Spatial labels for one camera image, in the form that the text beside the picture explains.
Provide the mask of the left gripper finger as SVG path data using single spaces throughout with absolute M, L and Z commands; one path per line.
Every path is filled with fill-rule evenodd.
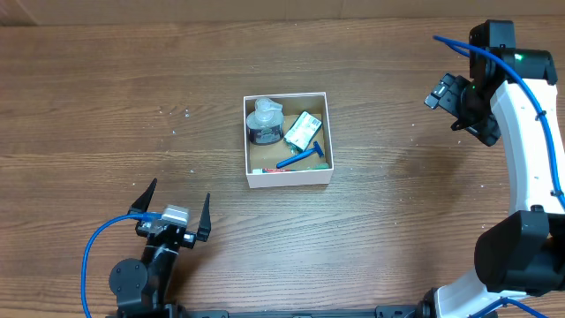
M 147 190 L 129 207 L 128 215 L 144 214 L 148 211 L 157 182 L 157 178 L 152 180 Z
M 201 242 L 207 242 L 210 232 L 212 230 L 209 207 L 210 207 L 210 193 L 207 193 L 206 199 L 203 204 L 202 213 L 200 216 L 199 227 L 196 233 L 196 239 Z

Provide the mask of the green toothpaste tube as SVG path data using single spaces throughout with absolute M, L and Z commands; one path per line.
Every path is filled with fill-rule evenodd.
M 252 174 L 274 174 L 274 173 L 285 173 L 285 172 L 296 172 L 296 171 L 297 170 L 260 168 L 260 169 L 253 169 Z

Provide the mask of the clear pump soap bottle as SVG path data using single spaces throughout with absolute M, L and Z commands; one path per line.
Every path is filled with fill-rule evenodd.
M 255 110 L 246 118 L 249 141 L 259 146 L 274 144 L 283 138 L 283 124 L 283 106 L 269 98 L 259 98 Z

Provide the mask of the green white toothbrush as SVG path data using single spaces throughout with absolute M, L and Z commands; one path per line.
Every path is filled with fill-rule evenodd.
M 306 170 L 327 170 L 330 169 L 330 165 L 328 163 L 319 163 L 313 167 L 308 167 Z

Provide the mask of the green white soap bar packet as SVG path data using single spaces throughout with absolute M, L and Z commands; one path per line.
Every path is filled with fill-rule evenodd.
M 303 111 L 284 135 L 284 141 L 295 150 L 303 152 L 322 127 L 322 122 Z

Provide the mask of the blue disposable razor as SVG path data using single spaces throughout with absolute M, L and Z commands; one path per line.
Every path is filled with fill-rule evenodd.
M 285 159 L 285 160 L 279 162 L 279 163 L 276 165 L 276 168 L 277 168 L 277 169 L 282 169 L 282 168 L 284 168 L 284 167 L 286 167 L 286 166 L 289 166 L 289 165 L 291 165 L 291 164 L 293 164 L 293 163 L 296 163 L 296 162 L 298 162 L 298 161 L 301 161 L 301 160 L 303 160 L 303 159 L 306 159 L 306 157 L 308 157 L 308 156 L 310 156 L 310 155 L 318 155 L 319 157 L 323 157 L 323 156 L 324 156 L 324 153 L 323 153 L 323 151 L 322 151 L 322 149 L 321 149 L 321 146 L 320 146 L 320 144 L 319 144 L 317 141 L 315 141 L 315 142 L 313 143 L 313 147 L 312 147 L 312 148 L 308 148 L 307 150 L 305 150 L 305 151 L 303 151 L 303 152 L 301 152 L 301 153 L 299 153 L 299 154 L 297 154 L 297 155 L 294 155 L 294 156 L 292 156 L 292 157 L 290 157 L 290 158 L 288 158 L 288 159 Z

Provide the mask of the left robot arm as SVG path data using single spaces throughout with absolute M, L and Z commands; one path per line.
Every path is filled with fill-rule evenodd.
M 208 240 L 211 232 L 207 196 L 198 229 L 187 229 L 190 211 L 175 205 L 161 213 L 148 211 L 157 181 L 130 206 L 127 215 L 134 216 L 136 234 L 146 240 L 139 259 L 124 259 L 110 272 L 109 288 L 117 298 L 117 317 L 186 317 L 186 309 L 166 300 L 173 269 L 182 248 Z

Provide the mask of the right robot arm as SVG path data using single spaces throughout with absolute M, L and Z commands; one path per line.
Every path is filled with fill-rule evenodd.
M 415 317 L 494 317 L 529 297 L 564 288 L 564 146 L 557 71 L 550 52 L 521 49 L 514 24 L 489 19 L 467 42 L 446 45 L 469 60 L 468 77 L 446 74 L 426 97 L 487 146 L 501 142 L 509 177 L 508 216 L 477 240 L 471 270 L 430 290 Z

